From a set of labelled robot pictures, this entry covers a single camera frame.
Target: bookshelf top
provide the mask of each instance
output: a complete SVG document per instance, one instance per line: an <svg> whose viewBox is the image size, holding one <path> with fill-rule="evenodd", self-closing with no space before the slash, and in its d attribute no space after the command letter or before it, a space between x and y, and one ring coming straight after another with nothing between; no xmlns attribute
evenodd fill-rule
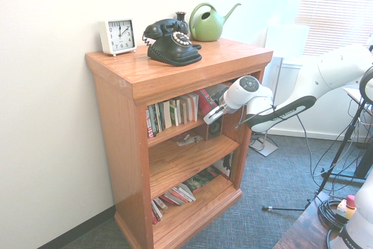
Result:
<svg viewBox="0 0 373 249"><path fill-rule="evenodd" d="M220 38L202 45L202 60L176 67L150 59L147 47L113 57L103 52L86 54L91 71L133 99L152 104L196 89L262 70L272 51Z"/></svg>

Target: red button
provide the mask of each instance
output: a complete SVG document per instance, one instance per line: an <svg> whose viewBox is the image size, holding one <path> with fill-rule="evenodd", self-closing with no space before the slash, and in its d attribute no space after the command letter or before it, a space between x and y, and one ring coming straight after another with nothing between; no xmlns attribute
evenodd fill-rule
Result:
<svg viewBox="0 0 373 249"><path fill-rule="evenodd" d="M349 208L355 208L356 205L355 205L355 196L354 195L348 195L347 196L347 206Z"/></svg>

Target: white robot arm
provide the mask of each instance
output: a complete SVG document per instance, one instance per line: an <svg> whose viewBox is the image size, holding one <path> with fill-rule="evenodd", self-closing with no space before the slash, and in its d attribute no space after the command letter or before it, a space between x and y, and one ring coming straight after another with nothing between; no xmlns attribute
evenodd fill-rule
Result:
<svg viewBox="0 0 373 249"><path fill-rule="evenodd" d="M246 104L246 124L254 132L263 132L272 126L312 107L325 93L351 83L372 67L373 57L362 45L350 45L318 57L304 65L298 74L294 90L282 104L274 107L272 91L252 76L236 80L224 92L219 106L204 117L213 123L225 113L233 113Z"/></svg>
<svg viewBox="0 0 373 249"><path fill-rule="evenodd" d="M262 86L251 76L236 80L224 92L219 106L204 117L211 124L224 113L233 113L246 104L246 124L254 132L267 131L272 126L287 120L312 107L330 90L359 83L364 100L373 104L373 57L361 45L343 47L318 58L317 62L302 67L294 90L282 104L273 106L272 91ZM355 196L357 210L330 242L331 249L373 248L373 172Z"/></svg>

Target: black telephone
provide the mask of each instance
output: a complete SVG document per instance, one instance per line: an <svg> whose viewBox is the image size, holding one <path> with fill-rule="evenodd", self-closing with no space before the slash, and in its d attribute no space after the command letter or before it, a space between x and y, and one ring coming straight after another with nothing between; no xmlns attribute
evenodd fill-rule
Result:
<svg viewBox="0 0 373 249"><path fill-rule="evenodd" d="M202 56L198 53L199 45L193 45L186 34L188 25L179 20L166 19L151 24L142 36L142 40L149 46L147 56L174 66L200 61ZM150 44L144 37L156 41Z"/></svg>

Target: carpet floor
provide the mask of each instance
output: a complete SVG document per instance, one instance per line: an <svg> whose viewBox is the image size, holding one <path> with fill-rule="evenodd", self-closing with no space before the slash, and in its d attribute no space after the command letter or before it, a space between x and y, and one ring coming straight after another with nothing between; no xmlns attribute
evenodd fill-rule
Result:
<svg viewBox="0 0 373 249"><path fill-rule="evenodd" d="M297 220L301 212L296 211L262 211L263 205L281 207L304 207L307 199L313 199L318 186L313 182L310 172L309 151L305 138L290 136L270 136L279 148L268 157L263 157L253 149L249 150L245 171L242 178L242 199L220 215L208 227L197 234L182 249L225 249L253 248L271 249L288 228ZM330 147L332 141L309 139L312 150L312 169L317 161ZM341 142L335 145L322 158L315 170L327 169ZM354 159L364 153L353 143L336 169L347 167ZM348 170L354 170L352 163ZM315 178L317 184L323 178ZM363 181L350 181L338 178L332 186L332 177L325 186L324 192L335 192L335 195L346 197L355 194ZM100 225L81 238L68 244L64 249L124 249L130 248L120 232L114 219Z"/></svg>

